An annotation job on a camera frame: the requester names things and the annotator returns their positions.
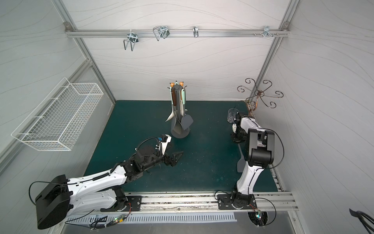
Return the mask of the grey spatula mint handle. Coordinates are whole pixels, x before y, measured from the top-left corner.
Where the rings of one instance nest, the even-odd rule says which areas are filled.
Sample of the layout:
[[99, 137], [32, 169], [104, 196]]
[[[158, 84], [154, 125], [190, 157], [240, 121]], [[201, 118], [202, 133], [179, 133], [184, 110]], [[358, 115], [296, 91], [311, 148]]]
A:
[[239, 148], [239, 152], [240, 152], [240, 159], [237, 162], [237, 172], [242, 173], [244, 171], [246, 160], [244, 158], [241, 145], [239, 143], [238, 143], [238, 148]]
[[191, 115], [186, 114], [186, 109], [185, 109], [185, 104], [186, 104], [186, 92], [185, 89], [182, 89], [182, 110], [183, 110], [183, 117], [181, 120], [182, 128], [183, 130], [187, 130], [192, 124], [193, 124], [193, 119]]

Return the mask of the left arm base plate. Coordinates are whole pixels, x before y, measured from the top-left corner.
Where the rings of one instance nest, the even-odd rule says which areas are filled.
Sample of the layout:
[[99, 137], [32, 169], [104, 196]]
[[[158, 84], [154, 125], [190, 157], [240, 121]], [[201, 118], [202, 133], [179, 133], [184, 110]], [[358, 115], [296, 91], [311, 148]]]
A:
[[101, 212], [138, 212], [140, 211], [142, 196], [126, 196], [115, 202], [107, 209], [100, 209]]

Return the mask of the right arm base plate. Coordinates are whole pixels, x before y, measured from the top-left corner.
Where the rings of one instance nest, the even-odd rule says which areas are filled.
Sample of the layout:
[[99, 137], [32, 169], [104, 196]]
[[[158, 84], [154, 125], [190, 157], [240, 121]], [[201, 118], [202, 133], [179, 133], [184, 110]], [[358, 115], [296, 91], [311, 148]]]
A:
[[220, 194], [216, 196], [219, 210], [252, 210], [257, 209], [255, 197], [243, 194]]

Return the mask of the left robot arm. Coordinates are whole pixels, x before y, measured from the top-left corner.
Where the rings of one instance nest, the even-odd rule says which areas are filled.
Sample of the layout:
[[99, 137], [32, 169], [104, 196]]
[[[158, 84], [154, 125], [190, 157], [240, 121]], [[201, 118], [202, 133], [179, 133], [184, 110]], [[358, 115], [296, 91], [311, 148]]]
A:
[[122, 186], [141, 178], [144, 172], [159, 164], [175, 166], [184, 153], [167, 153], [171, 139], [170, 135], [163, 134], [154, 138], [155, 146], [139, 144], [128, 160], [116, 163], [109, 170], [74, 178], [59, 175], [47, 181], [46, 187], [32, 200], [37, 228], [51, 228], [66, 217], [85, 211], [138, 211], [141, 198], [127, 197]]

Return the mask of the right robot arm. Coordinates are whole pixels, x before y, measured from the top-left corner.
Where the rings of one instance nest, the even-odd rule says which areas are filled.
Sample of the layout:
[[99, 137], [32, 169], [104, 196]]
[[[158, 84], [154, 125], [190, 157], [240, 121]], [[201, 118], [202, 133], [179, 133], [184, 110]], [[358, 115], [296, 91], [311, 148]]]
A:
[[260, 174], [275, 158], [275, 137], [273, 130], [262, 128], [254, 117], [247, 116], [235, 108], [228, 111], [228, 122], [232, 125], [231, 139], [244, 143], [243, 171], [231, 194], [231, 202], [237, 208], [254, 200], [253, 189]]

